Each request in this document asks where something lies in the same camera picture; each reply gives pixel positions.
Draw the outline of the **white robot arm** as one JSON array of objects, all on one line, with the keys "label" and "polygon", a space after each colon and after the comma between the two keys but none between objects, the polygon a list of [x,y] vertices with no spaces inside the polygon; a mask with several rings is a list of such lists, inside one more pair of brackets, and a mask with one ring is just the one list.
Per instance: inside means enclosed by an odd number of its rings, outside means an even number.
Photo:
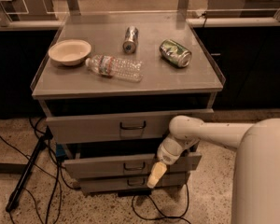
[{"label": "white robot arm", "polygon": [[280,119],[214,123],[174,117],[147,186],[154,188],[167,167],[200,140],[236,150],[231,224],[280,224]]}]

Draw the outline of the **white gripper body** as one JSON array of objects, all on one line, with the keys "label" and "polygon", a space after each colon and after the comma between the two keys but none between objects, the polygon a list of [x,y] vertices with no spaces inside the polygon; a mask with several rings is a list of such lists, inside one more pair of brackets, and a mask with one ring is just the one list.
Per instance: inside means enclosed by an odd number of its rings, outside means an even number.
[{"label": "white gripper body", "polygon": [[161,142],[157,150],[158,161],[165,165],[173,165],[185,152],[189,152],[192,147],[199,143],[199,139],[181,140],[168,134]]}]

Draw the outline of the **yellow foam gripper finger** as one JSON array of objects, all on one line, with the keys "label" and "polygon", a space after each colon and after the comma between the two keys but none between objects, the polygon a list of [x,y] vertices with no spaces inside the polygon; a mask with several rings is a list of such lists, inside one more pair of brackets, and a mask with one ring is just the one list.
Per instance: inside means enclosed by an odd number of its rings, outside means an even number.
[{"label": "yellow foam gripper finger", "polygon": [[155,186],[160,181],[160,179],[166,173],[166,171],[167,171],[167,166],[163,162],[161,161],[156,162],[151,169],[151,173],[147,180],[147,186],[151,189],[154,189]]}]

